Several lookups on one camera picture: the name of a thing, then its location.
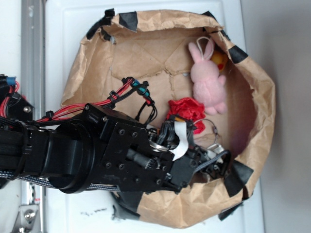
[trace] cable tie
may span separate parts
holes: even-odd
[[[49,120],[52,120],[53,116],[54,116],[54,112],[53,111],[47,111],[45,113],[45,117],[48,118]]]

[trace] black strap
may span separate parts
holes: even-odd
[[[24,141],[23,141],[23,146],[22,146],[22,155],[19,159],[19,163],[18,166],[14,172],[14,175],[9,179],[9,180],[15,180],[17,178],[17,176],[19,176],[19,174],[22,172],[24,165],[25,165],[25,161],[27,159],[27,157],[31,154],[32,152],[32,145],[29,142],[29,138],[28,138],[28,130],[27,130],[27,126],[24,122],[22,121],[16,121],[17,123],[19,123],[21,125],[22,128],[22,133],[24,136]]]

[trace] red fabric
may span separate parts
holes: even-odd
[[[167,114],[167,119],[170,115],[179,115],[187,120],[191,119],[193,122],[205,118],[204,105],[193,98],[186,97],[177,101],[170,100],[169,105],[170,110]],[[196,123],[195,127],[197,129],[194,131],[194,134],[200,133],[205,129],[205,125],[201,121]]]

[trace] stuffed toy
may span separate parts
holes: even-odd
[[[207,39],[203,54],[199,40]],[[205,106],[205,112],[209,115],[223,114],[227,111],[225,103],[225,75],[219,76],[217,65],[210,59],[214,52],[215,42],[211,38],[200,37],[197,45],[189,43],[189,51],[194,60],[191,68],[191,79],[193,81],[193,97]]]

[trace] paper bag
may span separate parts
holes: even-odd
[[[120,193],[123,210],[140,220],[185,228],[217,215],[249,198],[267,159],[275,120],[275,86],[268,75],[224,33],[207,12],[203,15],[158,10],[114,16],[108,10],[81,41],[62,105],[105,100],[121,79],[148,81],[158,109],[153,125],[159,127],[169,100],[192,97],[189,76],[193,60],[188,43],[211,36],[229,57],[224,74],[228,111],[207,116],[218,127],[220,142],[234,157],[231,177],[193,181],[179,194],[169,191]],[[131,95],[116,110],[135,117],[143,98]],[[142,115],[144,122],[149,112]],[[208,146],[214,135],[208,123],[196,143]]]

